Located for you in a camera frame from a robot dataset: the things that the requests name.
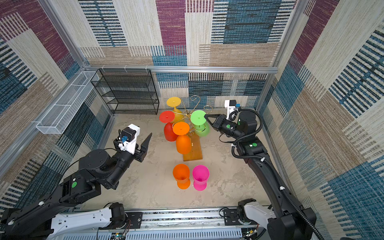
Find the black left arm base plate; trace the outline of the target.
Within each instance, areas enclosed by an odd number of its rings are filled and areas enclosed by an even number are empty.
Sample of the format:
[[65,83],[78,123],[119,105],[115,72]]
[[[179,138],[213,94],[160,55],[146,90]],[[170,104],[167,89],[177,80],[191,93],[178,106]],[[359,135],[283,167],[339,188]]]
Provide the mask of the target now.
[[143,220],[143,212],[126,212],[126,220],[124,222],[123,230],[136,230],[141,228]]

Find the pink wine glass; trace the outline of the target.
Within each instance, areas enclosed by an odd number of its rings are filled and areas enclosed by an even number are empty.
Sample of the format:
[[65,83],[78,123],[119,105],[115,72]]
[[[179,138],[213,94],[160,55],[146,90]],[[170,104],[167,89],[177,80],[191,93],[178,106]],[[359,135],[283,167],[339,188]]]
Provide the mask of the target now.
[[203,191],[207,187],[207,181],[210,177],[209,169],[204,165],[198,165],[193,169],[194,188],[197,191]]

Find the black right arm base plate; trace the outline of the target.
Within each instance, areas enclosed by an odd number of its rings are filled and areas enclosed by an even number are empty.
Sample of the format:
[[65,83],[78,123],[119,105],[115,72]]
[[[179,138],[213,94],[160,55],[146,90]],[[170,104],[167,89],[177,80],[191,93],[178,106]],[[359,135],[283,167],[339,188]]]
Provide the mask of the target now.
[[220,215],[224,218],[225,226],[249,225],[251,222],[243,210],[222,208]]

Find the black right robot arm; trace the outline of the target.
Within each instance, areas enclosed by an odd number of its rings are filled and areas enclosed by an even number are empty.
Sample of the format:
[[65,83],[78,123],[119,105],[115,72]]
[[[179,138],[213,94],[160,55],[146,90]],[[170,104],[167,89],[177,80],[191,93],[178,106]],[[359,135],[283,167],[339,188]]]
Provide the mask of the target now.
[[231,142],[233,157],[244,160],[252,169],[270,200],[270,209],[254,199],[240,201],[237,207],[240,223],[257,223],[272,240],[322,240],[315,226],[314,210],[305,208],[293,195],[257,137],[264,123],[261,115],[251,109],[236,108],[228,116],[206,114],[205,119],[215,131],[234,139]]

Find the green wine glass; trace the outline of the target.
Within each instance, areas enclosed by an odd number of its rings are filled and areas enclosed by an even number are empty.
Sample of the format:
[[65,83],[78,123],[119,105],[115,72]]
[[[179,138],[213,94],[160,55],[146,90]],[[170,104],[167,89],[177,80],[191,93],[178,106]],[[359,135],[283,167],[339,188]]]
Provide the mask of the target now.
[[210,125],[205,119],[206,112],[202,110],[194,111],[190,117],[194,126],[195,133],[199,137],[206,137],[210,133]]

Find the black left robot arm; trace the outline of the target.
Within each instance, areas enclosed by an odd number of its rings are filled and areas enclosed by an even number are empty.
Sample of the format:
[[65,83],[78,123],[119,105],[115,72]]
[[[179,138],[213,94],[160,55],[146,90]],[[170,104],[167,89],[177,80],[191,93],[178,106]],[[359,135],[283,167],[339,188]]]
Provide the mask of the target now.
[[104,149],[96,149],[80,158],[79,169],[52,193],[22,209],[8,208],[3,212],[1,224],[5,227],[1,239],[48,240],[72,231],[124,227],[128,217],[123,204],[113,203],[107,208],[79,214],[68,214],[66,210],[101,195],[102,188],[115,190],[131,163],[144,160],[151,137],[149,134],[141,145],[132,141],[134,149],[129,152],[118,147],[124,139],[119,136],[114,140],[113,156]]

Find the orange wine glass back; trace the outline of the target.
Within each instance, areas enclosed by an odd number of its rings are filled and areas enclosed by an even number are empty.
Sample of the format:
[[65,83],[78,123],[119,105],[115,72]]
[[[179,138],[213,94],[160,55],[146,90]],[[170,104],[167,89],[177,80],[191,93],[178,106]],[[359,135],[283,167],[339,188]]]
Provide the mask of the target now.
[[173,169],[173,177],[181,190],[186,190],[190,184],[190,169],[185,164],[176,165]]

